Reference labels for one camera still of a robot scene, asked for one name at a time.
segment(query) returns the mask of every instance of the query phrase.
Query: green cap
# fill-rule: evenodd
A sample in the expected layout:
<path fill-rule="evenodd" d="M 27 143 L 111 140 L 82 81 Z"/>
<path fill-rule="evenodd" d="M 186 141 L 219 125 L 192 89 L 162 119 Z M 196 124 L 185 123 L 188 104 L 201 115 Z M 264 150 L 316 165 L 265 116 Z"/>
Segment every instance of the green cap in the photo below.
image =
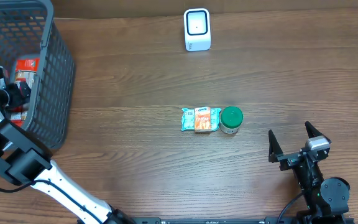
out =
<path fill-rule="evenodd" d="M 240 108 L 229 106 L 221 115 L 221 122 L 227 128 L 238 128 L 242 123 L 243 115 Z"/>

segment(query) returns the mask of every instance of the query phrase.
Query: basket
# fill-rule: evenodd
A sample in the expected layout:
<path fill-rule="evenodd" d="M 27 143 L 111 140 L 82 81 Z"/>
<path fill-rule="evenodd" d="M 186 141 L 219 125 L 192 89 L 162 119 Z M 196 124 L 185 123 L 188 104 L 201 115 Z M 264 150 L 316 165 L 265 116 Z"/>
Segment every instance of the basket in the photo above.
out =
<path fill-rule="evenodd" d="M 17 59 L 34 55 L 39 66 L 22 128 L 59 149 L 67 135 L 75 63 L 53 22 L 52 3 L 0 1 L 0 65 L 14 71 Z"/>

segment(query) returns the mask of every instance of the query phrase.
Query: robotic arm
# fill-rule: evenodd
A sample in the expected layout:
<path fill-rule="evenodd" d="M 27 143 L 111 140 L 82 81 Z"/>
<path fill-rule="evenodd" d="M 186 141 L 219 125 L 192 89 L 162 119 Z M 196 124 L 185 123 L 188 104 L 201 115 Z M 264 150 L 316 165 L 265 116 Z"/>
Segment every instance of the robotic arm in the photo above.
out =
<path fill-rule="evenodd" d="M 44 192 L 73 212 L 81 224 L 352 224 L 353 219 L 344 218 L 348 212 L 349 184 L 341 178 L 323 179 L 318 161 L 328 157 L 330 143 L 309 122 L 306 130 L 309 139 L 299 152 L 284 155 L 272 130 L 269 131 L 269 162 L 279 162 L 281 171 L 292 169 L 299 181 L 301 194 L 308 209 L 300 211 L 296 217 L 283 217 L 286 209 L 297 199 L 294 198 L 279 217 L 266 217 L 262 220 L 167 220 L 159 218 L 130 218 L 118 209 L 112 208 L 71 180 L 51 160 L 52 152 L 38 139 L 4 118 L 1 108 L 22 98 L 14 88 L 0 91 L 0 176 L 8 182 L 21 186 L 1 192 L 13 193 L 31 186 Z M 6 144 L 13 148 L 12 154 L 3 159 Z"/>

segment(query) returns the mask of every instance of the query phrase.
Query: wooden surface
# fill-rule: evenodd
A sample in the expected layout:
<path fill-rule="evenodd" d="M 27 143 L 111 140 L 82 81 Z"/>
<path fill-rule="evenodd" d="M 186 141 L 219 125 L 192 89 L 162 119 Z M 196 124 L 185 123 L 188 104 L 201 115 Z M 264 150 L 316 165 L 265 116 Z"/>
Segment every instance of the wooden surface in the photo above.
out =
<path fill-rule="evenodd" d="M 65 145 L 54 159 L 95 196 L 132 216 L 263 218 L 298 192 L 268 162 L 309 120 L 333 141 L 325 178 L 351 185 L 358 222 L 358 9 L 211 16 L 213 45 L 185 52 L 182 16 L 58 21 L 77 72 Z M 180 131 L 181 108 L 236 105 L 236 135 Z M 304 209 L 303 200 L 288 214 Z M 75 223 L 32 189 L 0 193 L 0 223 Z"/>
<path fill-rule="evenodd" d="M 210 13 L 358 7 L 358 0 L 52 0 L 61 18 L 178 16 L 194 7 Z"/>

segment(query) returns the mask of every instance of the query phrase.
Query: can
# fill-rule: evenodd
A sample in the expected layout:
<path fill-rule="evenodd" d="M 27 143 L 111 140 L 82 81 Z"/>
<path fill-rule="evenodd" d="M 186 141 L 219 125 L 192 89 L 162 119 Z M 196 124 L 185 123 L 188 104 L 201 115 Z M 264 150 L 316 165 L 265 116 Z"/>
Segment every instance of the can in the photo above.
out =
<path fill-rule="evenodd" d="M 221 115 L 221 130 L 226 134 L 235 134 L 239 131 L 244 116 L 240 108 L 229 106 L 225 108 Z"/>

